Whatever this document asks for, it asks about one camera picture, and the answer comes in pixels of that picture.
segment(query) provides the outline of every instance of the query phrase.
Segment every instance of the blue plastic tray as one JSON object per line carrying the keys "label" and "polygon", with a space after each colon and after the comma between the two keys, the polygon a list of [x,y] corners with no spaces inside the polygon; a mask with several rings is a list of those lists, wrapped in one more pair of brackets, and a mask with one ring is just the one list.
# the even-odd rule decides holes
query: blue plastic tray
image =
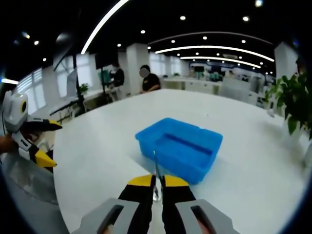
{"label": "blue plastic tray", "polygon": [[136,134],[144,156],[191,184],[211,168],[223,136],[172,118],[164,118]]}

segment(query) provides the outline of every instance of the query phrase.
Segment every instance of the white tabletop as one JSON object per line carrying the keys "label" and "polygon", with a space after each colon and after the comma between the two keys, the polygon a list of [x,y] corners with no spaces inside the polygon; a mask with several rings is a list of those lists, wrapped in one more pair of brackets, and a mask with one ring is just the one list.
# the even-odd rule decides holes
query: white tabletop
{"label": "white tabletop", "polygon": [[191,187],[196,198],[229,216],[241,234],[281,231],[305,190],[298,158],[308,146],[305,136],[290,151],[279,140],[283,119],[263,109],[214,95],[159,90],[90,111],[56,132],[55,188],[70,232],[89,211],[118,197],[129,180],[147,174],[135,133],[165,117],[223,135],[211,170]]}

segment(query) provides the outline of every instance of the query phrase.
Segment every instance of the ceiling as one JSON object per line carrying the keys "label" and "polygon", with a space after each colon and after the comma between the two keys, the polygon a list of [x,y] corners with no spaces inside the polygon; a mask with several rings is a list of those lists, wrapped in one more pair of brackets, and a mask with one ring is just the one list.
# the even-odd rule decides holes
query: ceiling
{"label": "ceiling", "polygon": [[[1,72],[10,79],[19,80],[38,67],[53,62],[55,41],[64,30],[75,33],[76,53],[80,53],[98,22],[118,2],[106,1],[23,1],[16,7],[8,3],[1,22],[2,28],[0,64]],[[256,8],[253,0],[130,0],[120,8],[101,28],[88,48],[89,53],[101,56],[101,65],[117,59],[117,51],[125,50],[132,43],[145,43],[151,51],[180,46],[218,45],[245,49],[274,59],[274,48],[282,41],[292,41],[288,27],[281,24],[283,18],[276,13],[270,1]],[[244,22],[243,16],[250,21]],[[21,35],[27,32],[30,39]],[[207,32],[232,32],[241,35]],[[242,56],[243,61],[264,65],[260,72],[275,72],[274,62],[236,51],[220,49],[189,49],[167,52],[166,55],[214,56],[216,53]]]}

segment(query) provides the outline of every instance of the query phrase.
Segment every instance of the person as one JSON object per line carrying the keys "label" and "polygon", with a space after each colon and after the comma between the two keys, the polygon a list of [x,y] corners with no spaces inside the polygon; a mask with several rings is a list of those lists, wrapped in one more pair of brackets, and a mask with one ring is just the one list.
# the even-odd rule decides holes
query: person
{"label": "person", "polygon": [[151,73],[149,65],[141,66],[140,76],[144,78],[141,89],[142,94],[160,89],[159,78],[155,74]]}
{"label": "person", "polygon": [[125,82],[125,75],[123,70],[120,68],[119,63],[113,63],[113,69],[110,71],[109,75],[111,79],[114,79],[113,84],[115,87],[122,86]]}
{"label": "person", "polygon": [[113,63],[113,69],[110,71],[109,75],[111,79],[114,79],[113,85],[115,87],[116,91],[116,97],[113,96],[111,92],[109,92],[109,95],[111,96],[112,100],[121,100],[123,99],[123,89],[122,86],[125,82],[125,74],[123,70],[120,68],[119,63]]}

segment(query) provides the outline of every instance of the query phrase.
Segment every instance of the robotic arm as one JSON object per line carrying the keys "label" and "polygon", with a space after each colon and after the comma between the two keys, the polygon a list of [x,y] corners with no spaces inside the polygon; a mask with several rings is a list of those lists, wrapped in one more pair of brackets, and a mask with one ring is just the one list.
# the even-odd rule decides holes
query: robotic arm
{"label": "robotic arm", "polygon": [[12,94],[7,91],[3,101],[3,120],[6,130],[19,146],[19,154],[39,167],[55,167],[57,164],[35,144],[26,139],[23,133],[55,131],[61,129],[54,120],[35,118],[28,115],[27,94]]}

